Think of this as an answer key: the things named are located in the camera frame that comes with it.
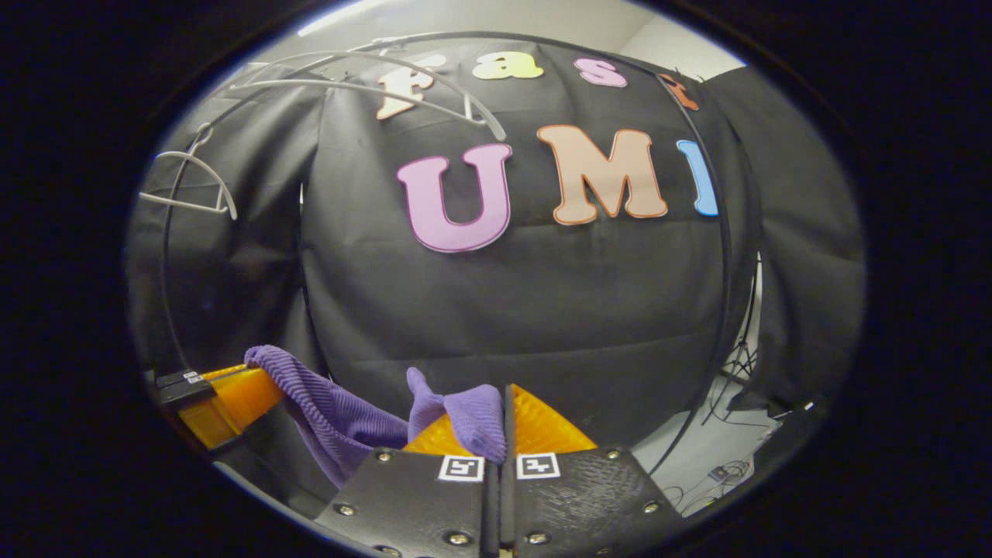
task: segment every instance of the purple cloth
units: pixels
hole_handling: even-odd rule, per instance
[[[288,409],[320,469],[338,488],[375,448],[402,449],[445,412],[455,439],[476,456],[506,458],[503,401],[491,385],[436,395],[416,368],[407,370],[414,393],[410,423],[319,376],[288,352],[265,345],[245,352],[245,364],[261,366],[295,405]]]
[[[308,370],[288,352],[269,345],[245,353],[245,364],[261,366],[298,406],[291,414],[320,469],[338,488],[377,447],[407,444],[407,421],[353,395]]]
[[[462,448],[497,464],[503,463],[506,436],[503,432],[503,399],[498,389],[482,384],[461,393],[436,395],[424,374],[413,367],[407,369],[407,384],[414,393],[410,440],[447,412],[454,437]]]

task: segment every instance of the pink letter u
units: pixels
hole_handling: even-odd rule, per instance
[[[440,175],[447,170],[447,159],[427,157],[402,167],[396,177],[407,188],[410,224],[417,240],[438,252],[465,252],[499,238],[510,224],[510,193],[503,162],[511,154],[509,145],[493,143],[473,147],[462,156],[465,163],[475,167],[482,197],[482,213],[466,223],[451,222],[444,212]]]

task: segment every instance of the purple towel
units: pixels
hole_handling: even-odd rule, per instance
[[[402,449],[445,411],[462,447],[496,463],[503,463],[506,457],[503,402],[491,385],[436,395],[424,375],[410,368],[407,382],[414,393],[414,406],[408,424],[311,372],[277,347],[248,349],[245,364],[264,368],[296,403],[288,409],[304,443],[324,474],[339,488],[374,448]]]
[[[410,410],[410,440],[424,431],[446,411],[451,417],[454,437],[462,448],[497,464],[506,459],[503,433],[503,400],[489,384],[451,395],[436,395],[416,368],[407,369],[407,383],[414,392]]]

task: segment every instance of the light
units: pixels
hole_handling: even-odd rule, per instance
[[[297,31],[297,35],[300,37],[305,37],[314,31],[319,31],[329,25],[338,23],[347,18],[350,18],[356,14],[360,14],[369,10],[370,8],[375,8],[382,6],[383,4],[390,4],[396,0],[361,0],[360,2],[354,2],[348,4],[347,6],[334,10],[333,12],[318,18],[316,21],[305,25],[302,29]]]

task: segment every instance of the bolt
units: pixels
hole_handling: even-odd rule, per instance
[[[451,543],[451,544],[453,544],[455,546],[464,546],[464,545],[468,544],[468,542],[470,540],[471,539],[468,538],[468,535],[466,535],[464,533],[451,533],[451,534],[447,535],[447,542],[449,542],[449,543]]]
[[[527,535],[527,542],[531,544],[545,544],[551,540],[547,533],[537,532]]]
[[[403,553],[391,546],[377,546],[375,549],[383,554],[389,554],[390,556],[403,556]]]

